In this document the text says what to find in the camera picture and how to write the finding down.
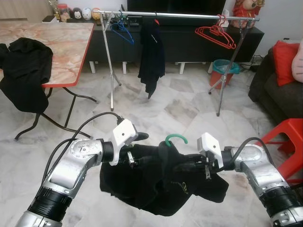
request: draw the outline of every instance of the red plastic stool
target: red plastic stool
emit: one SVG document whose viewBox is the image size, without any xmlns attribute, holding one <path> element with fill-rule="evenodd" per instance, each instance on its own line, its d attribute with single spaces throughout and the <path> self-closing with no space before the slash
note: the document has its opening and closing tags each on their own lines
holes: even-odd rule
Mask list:
<svg viewBox="0 0 303 227">
<path fill-rule="evenodd" d="M 270 142 L 280 133 L 285 133 L 290 141 L 282 142 L 279 149 L 285 150 L 287 153 L 294 152 L 282 165 L 278 167 L 279 173 L 287 180 L 293 174 L 303 167 L 303 119 L 291 118 L 281 122 L 272 131 L 262 138 L 267 144 L 281 144 L 281 142 Z M 303 179 L 288 180 L 289 183 L 300 183 Z"/>
</svg>

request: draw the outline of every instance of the marble floor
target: marble floor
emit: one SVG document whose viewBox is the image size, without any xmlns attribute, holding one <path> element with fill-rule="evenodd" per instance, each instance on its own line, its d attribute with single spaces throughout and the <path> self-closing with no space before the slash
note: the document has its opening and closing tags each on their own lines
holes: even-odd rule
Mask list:
<svg viewBox="0 0 303 227">
<path fill-rule="evenodd" d="M 145 87 L 137 78 L 138 67 L 128 64 L 127 74 L 121 65 L 115 70 L 122 86 L 115 84 L 115 112 L 130 119 L 138 131 L 149 133 L 142 144 L 158 145 L 168 134 L 179 133 L 188 144 L 172 139 L 180 153 L 196 153 L 196 139 L 204 132 L 216 137 L 221 148 L 239 146 L 246 138 L 262 137 L 274 124 L 270 117 L 248 97 L 253 73 L 234 75 L 224 90 L 220 117 L 215 110 L 219 92 L 210 96 L 210 75 L 207 65 L 187 64 L 184 75 L 178 66 L 168 64 L 155 93 L 147 99 Z M 77 98 L 69 127 L 78 128 L 86 119 L 110 110 L 110 83 L 107 65 L 96 65 L 91 74 L 88 63 L 80 80 L 71 90 L 94 96 Z M 63 89 L 54 89 L 46 114 L 64 124 L 72 96 Z M 0 226 L 12 227 L 32 201 L 39 188 L 47 159 L 54 147 L 72 136 L 44 118 L 37 127 L 14 141 L 15 135 L 28 128 L 34 115 L 18 111 L 0 91 Z M 83 131 L 94 138 L 109 137 L 115 127 L 112 116 L 100 117 Z M 268 227 L 269 217 L 256 199 L 246 177 L 241 173 L 222 172 L 229 184 L 223 203 L 213 203 L 192 195 L 173 216 L 155 216 L 130 207 L 99 189 L 100 167 L 89 170 L 84 184 L 63 220 L 64 227 Z"/>
</svg>

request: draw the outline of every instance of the green hanger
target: green hanger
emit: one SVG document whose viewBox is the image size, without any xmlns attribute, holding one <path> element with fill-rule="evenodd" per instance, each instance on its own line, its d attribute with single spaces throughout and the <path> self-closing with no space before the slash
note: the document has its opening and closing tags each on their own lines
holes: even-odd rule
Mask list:
<svg viewBox="0 0 303 227">
<path fill-rule="evenodd" d="M 169 146 L 169 147 L 171 147 L 171 144 L 170 144 L 170 142 L 169 142 L 169 139 L 172 138 L 172 137 L 179 137 L 179 138 L 181 138 L 186 144 L 188 144 L 188 140 L 187 140 L 184 136 L 182 136 L 182 135 L 180 135 L 180 134 L 170 134 L 170 135 L 168 135 L 168 136 L 165 138 L 165 143 L 166 143 L 166 145 Z"/>
</svg>

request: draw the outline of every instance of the red cushion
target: red cushion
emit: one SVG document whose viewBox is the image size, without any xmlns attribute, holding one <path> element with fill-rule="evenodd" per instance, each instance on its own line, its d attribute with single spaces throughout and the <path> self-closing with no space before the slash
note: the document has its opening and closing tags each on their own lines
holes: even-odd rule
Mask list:
<svg viewBox="0 0 303 227">
<path fill-rule="evenodd" d="M 287 44 L 278 41 L 273 47 L 278 85 L 282 86 L 295 81 L 292 63 L 299 49 L 299 44 Z"/>
</svg>

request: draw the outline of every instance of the black cloth on table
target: black cloth on table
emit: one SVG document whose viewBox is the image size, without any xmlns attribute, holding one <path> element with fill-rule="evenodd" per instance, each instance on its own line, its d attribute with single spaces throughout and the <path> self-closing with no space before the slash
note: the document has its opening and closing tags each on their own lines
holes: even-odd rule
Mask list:
<svg viewBox="0 0 303 227">
<path fill-rule="evenodd" d="M 49 81 L 52 57 L 52 50 L 37 40 L 22 37 L 9 48 L 0 44 L 0 68 L 4 73 L 0 89 L 18 110 L 43 113 L 47 108 L 41 84 Z"/>
<path fill-rule="evenodd" d="M 159 25 L 154 21 L 143 24 L 140 36 L 143 49 L 138 78 L 146 85 L 145 91 L 150 97 L 156 90 L 158 79 L 165 74 L 165 55 Z"/>
<path fill-rule="evenodd" d="M 131 168 L 128 162 L 116 166 L 103 163 L 100 189 L 131 206 L 162 216 L 175 214 L 192 194 L 222 202 L 228 183 L 217 174 L 211 174 L 212 180 L 206 181 L 205 172 L 176 170 L 188 159 L 171 145 L 161 142 L 158 147 L 134 145 L 122 149 L 120 159 L 131 151 L 139 166 Z"/>
</svg>

